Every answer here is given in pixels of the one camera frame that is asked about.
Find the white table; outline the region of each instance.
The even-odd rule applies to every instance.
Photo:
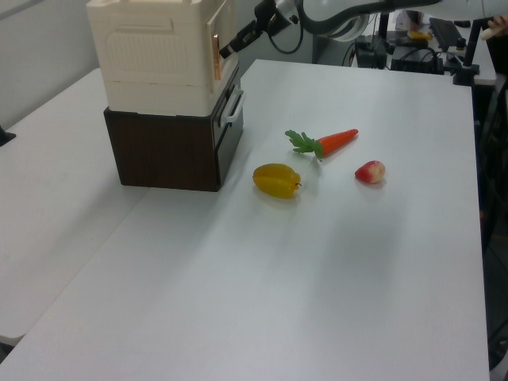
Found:
[[[242,83],[221,191],[151,189],[0,379],[487,381],[470,90],[267,61]],[[321,164],[283,134],[353,127]],[[369,160],[387,166],[381,187],[354,179]],[[270,162],[300,172],[296,199],[253,186]]]
[[[0,342],[15,345],[146,193],[123,187],[93,71],[0,148]]]

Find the black stand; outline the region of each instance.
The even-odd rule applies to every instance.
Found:
[[[453,76],[453,84],[459,86],[472,86],[475,75],[479,74],[479,66],[473,65],[473,56],[475,55],[476,45],[478,43],[479,33],[482,28],[481,20],[474,20],[469,35],[468,46],[466,47],[466,56],[461,67],[457,68]]]
[[[390,18],[389,13],[381,13],[381,17],[379,18],[379,33],[378,34],[384,40],[387,39],[389,18]]]
[[[13,133],[6,133],[2,127],[0,127],[0,147],[4,144],[9,143],[12,139],[14,139],[16,135]]]

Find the black cable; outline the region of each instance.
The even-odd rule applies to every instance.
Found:
[[[488,337],[487,343],[490,343],[491,341],[493,341],[494,338],[496,336],[498,336],[498,333],[500,333],[502,331],[502,329],[506,327],[507,324],[508,324],[508,318],[503,323],[501,323],[501,325]]]
[[[482,170],[482,174],[483,174],[483,176],[485,176],[485,181],[487,182],[487,185],[489,186],[492,193],[494,194],[494,197],[501,204],[501,207],[505,210],[505,212],[508,212],[508,205],[506,204],[506,202],[502,199],[501,195],[495,189],[495,185],[492,184],[491,180],[488,178],[487,172],[485,171],[485,167],[483,166],[482,160],[479,159],[478,161],[479,161],[480,169]]]
[[[273,36],[271,35],[270,33],[270,25],[271,24],[268,24],[268,27],[267,27],[267,35],[268,35],[268,39],[270,40],[271,44],[273,45],[273,47],[275,49],[277,49],[278,52],[281,52],[282,54],[293,54],[293,53],[296,53],[300,47],[302,46],[302,42],[303,42],[303,23],[302,23],[302,17],[301,17],[301,13],[300,13],[300,8],[297,6],[296,4],[296,1],[294,2],[295,6],[296,6],[296,11],[298,13],[298,22],[300,23],[300,39],[298,40],[298,44],[296,45],[296,48],[294,48],[293,50],[282,50],[281,48],[279,48],[279,46],[275,43],[275,41],[273,40]]]
[[[494,254],[494,258],[498,260],[499,264],[501,265],[502,269],[505,271],[506,274],[508,274],[508,268],[506,268],[505,264],[502,262],[501,258],[499,258],[498,253],[494,251],[494,249],[489,246],[489,249],[492,251],[492,254]]]
[[[432,48],[415,48],[414,50],[411,50],[410,52],[406,53],[404,56],[400,57],[400,59],[398,60],[398,65],[402,65],[402,61],[407,60],[407,57],[411,56],[412,54],[414,54],[416,52],[419,52],[420,50],[428,50],[428,51],[430,51],[430,53],[432,53],[432,55],[433,55],[433,72],[435,72],[437,69],[437,53]]]
[[[345,62],[346,62],[346,57],[348,56],[349,49],[350,49],[351,47],[353,47],[353,46],[355,46],[355,43],[354,43],[354,42],[348,46],[348,50],[346,50],[346,54],[344,54],[344,59],[342,60],[342,66],[344,66],[344,64],[345,64]]]

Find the white wall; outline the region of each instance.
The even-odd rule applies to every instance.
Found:
[[[254,7],[260,0],[237,0],[237,28],[238,30],[246,26],[250,21],[255,20]],[[300,29],[297,25],[292,25],[286,30],[282,31],[274,38],[275,42],[284,50],[292,50],[298,43],[300,36]],[[300,50],[295,54],[286,56],[279,53],[271,46],[271,43],[266,36],[266,33],[255,41],[252,45],[244,49],[240,54],[240,70],[241,73],[252,65],[254,60],[277,60],[277,61],[290,61],[290,62],[303,62],[310,64],[312,62],[312,36],[305,33],[303,43]]]
[[[44,0],[0,20],[3,128],[9,128],[98,66],[87,2]]]

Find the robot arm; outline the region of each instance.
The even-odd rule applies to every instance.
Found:
[[[508,13],[507,0],[262,0],[257,21],[238,33],[221,50],[225,58],[239,52],[267,32],[274,36],[291,23],[314,35],[354,40],[361,35],[373,13],[417,10],[445,20],[476,20]]]

